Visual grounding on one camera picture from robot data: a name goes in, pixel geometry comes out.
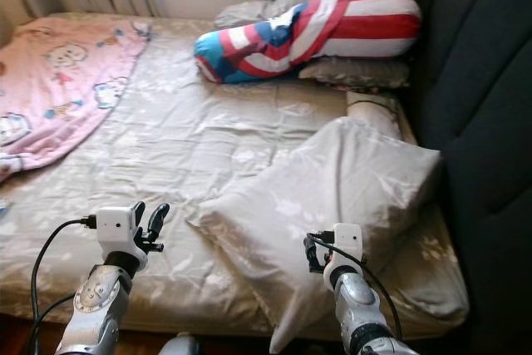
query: pink blanket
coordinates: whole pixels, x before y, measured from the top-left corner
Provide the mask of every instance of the pink blanket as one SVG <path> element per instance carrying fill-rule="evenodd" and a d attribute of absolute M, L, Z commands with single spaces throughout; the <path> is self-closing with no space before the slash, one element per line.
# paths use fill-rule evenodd
<path fill-rule="evenodd" d="M 0 49 L 0 181 L 67 154 L 106 118 L 148 41 L 146 24 L 46 17 Z"/>

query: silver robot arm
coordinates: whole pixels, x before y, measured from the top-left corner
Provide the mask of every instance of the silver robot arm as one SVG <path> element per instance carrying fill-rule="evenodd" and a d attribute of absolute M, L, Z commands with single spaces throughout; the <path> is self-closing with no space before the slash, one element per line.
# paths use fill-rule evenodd
<path fill-rule="evenodd" d="M 56 355 L 110 355 L 118 341 L 119 325 L 126 313 L 133 276 L 145 267 L 170 206 L 161 204 L 150 217 L 146 232 L 139 227 L 145 205 L 109 207 L 96 213 L 103 265 L 96 265 L 74 297 L 74 314 L 66 326 Z"/>
<path fill-rule="evenodd" d="M 362 231 L 356 224 L 335 224 L 332 231 L 310 236 L 362 258 Z M 380 309 L 380 300 L 363 278 L 362 269 L 337 252 L 318 262 L 314 242 L 305 239 L 311 272 L 323 273 L 326 286 L 334 291 L 336 317 L 342 329 L 343 346 L 349 355 L 419 355 L 393 337 Z"/>

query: black cable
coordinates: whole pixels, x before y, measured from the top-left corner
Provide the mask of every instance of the black cable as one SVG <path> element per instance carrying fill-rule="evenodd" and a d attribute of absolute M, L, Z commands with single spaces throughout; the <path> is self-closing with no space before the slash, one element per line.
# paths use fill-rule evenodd
<path fill-rule="evenodd" d="M 36 337 L 37 337 L 37 332 L 38 332 L 38 329 L 39 329 L 39 326 L 41 325 L 41 322 L 42 320 L 55 308 L 55 307 L 58 307 L 59 305 L 61 305 L 62 303 L 65 303 L 66 301 L 68 300 L 71 300 L 74 298 L 74 296 L 76 295 L 76 293 L 72 293 L 70 294 L 68 297 L 65 297 L 65 298 L 62 298 L 58 301 L 56 301 L 55 303 L 53 303 L 52 305 L 50 305 L 48 308 L 46 308 L 44 310 L 43 313 L 41 313 L 39 315 L 39 317 L 37 318 L 37 320 L 33 323 L 33 326 L 32 326 L 32 330 L 30 332 L 30 334 L 28 335 L 27 337 L 27 342 L 26 342 L 26 355 L 30 355 L 32 353 L 32 347 L 33 347 L 33 344 L 35 343 L 36 341 Z"/>
<path fill-rule="evenodd" d="M 316 244 L 319 244 L 319 245 L 322 245 L 323 247 L 327 248 L 327 249 L 330 249 L 332 251 L 336 251 L 337 253 L 339 253 L 340 255 L 343 255 L 344 257 L 346 257 L 347 259 L 350 259 L 352 262 L 354 262 L 355 264 L 357 264 L 358 266 L 360 266 L 362 268 L 362 270 L 369 275 L 370 278 L 372 278 L 373 282 L 375 282 L 375 284 L 377 285 L 377 287 L 379 288 L 379 291 L 382 293 L 382 295 L 384 296 L 384 298 L 386 299 L 388 305 L 390 306 L 390 310 L 392 311 L 392 315 L 393 315 L 393 323 L 396 325 L 396 335 L 397 335 L 397 338 L 399 340 L 402 341 L 402 329 L 401 329 L 401 322 L 399 321 L 399 314 L 397 313 L 397 309 L 396 309 L 396 306 L 395 304 L 393 303 L 392 301 L 392 298 L 390 297 L 390 294 L 388 294 L 386 288 L 384 287 L 384 284 L 381 283 L 381 281 L 377 278 L 377 276 L 375 276 L 375 274 L 373 274 L 373 272 L 365 265 L 363 264 L 360 260 L 356 259 L 355 257 L 353 257 L 352 255 L 346 253 L 345 251 L 342 251 L 341 249 L 339 249 L 338 247 L 335 247 L 331 244 L 328 244 L 328 243 L 325 243 L 324 241 L 320 240 L 320 239 L 316 239 L 314 236 L 312 236 L 311 234 L 307 234 L 307 237 L 309 239 L 311 239 L 314 243 Z"/>
<path fill-rule="evenodd" d="M 35 260 L 35 264 L 33 265 L 33 271 L 32 271 L 32 281 L 31 281 L 31 294 L 32 294 L 32 311 L 33 311 L 33 322 L 35 323 L 39 318 L 39 303 L 37 301 L 37 271 L 39 270 L 39 265 L 41 264 L 42 257 L 44 256 L 44 253 L 46 253 L 48 247 L 50 246 L 50 243 L 54 238 L 57 236 L 57 234 L 65 227 L 67 227 L 69 224 L 82 224 L 83 221 L 81 219 L 74 219 L 69 220 L 68 222 L 65 222 L 64 224 L 60 224 L 52 234 L 50 234 L 50 237 L 48 237 L 46 243 L 42 246 L 41 251 L 39 252 L 39 255 L 37 256 L 37 259 Z M 35 353 L 39 353 L 39 342 L 37 340 L 37 344 L 35 346 Z"/>

